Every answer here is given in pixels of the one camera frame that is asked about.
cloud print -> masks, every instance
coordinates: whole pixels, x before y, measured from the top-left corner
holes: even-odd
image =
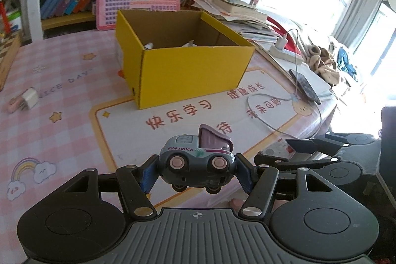
[[[49,163],[48,161],[38,163],[34,168],[33,180],[35,183],[40,184],[55,172],[56,166],[53,163]]]
[[[25,184],[23,182],[20,182],[18,180],[16,181],[11,181],[8,184],[8,190],[7,190],[7,198],[9,201],[13,201],[15,198],[17,198],[19,195],[23,194],[25,192]]]

metal screw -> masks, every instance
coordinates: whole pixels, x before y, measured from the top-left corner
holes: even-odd
[[[139,207],[136,208],[134,213],[139,217],[147,217],[153,214],[153,210],[150,207]]]
[[[249,217],[256,217],[261,215],[261,209],[257,207],[246,207],[242,209],[242,214]]]

power strip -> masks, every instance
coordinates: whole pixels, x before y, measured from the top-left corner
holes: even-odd
[[[266,50],[271,56],[280,58],[282,60],[286,60],[289,62],[294,63],[296,61],[296,55],[297,55],[297,65],[301,65],[302,62],[304,61],[301,57],[301,55],[296,54],[292,51],[285,50],[285,49],[277,49],[275,45],[271,45],[269,50]]]

smartphone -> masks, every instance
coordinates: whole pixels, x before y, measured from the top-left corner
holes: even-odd
[[[305,78],[304,75],[301,73],[296,73],[296,71],[290,69],[290,75],[292,76],[294,82],[298,82],[298,88],[300,91],[305,94],[307,99],[312,102],[316,102],[318,105],[321,104],[319,97],[317,96],[316,92],[312,88],[311,84],[309,84],[308,80]]]

cartoon face print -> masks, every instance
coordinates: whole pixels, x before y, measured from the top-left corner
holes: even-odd
[[[292,106],[295,113],[301,114],[305,117],[310,116],[313,112],[311,106],[308,103],[305,103],[296,96],[292,96]]]

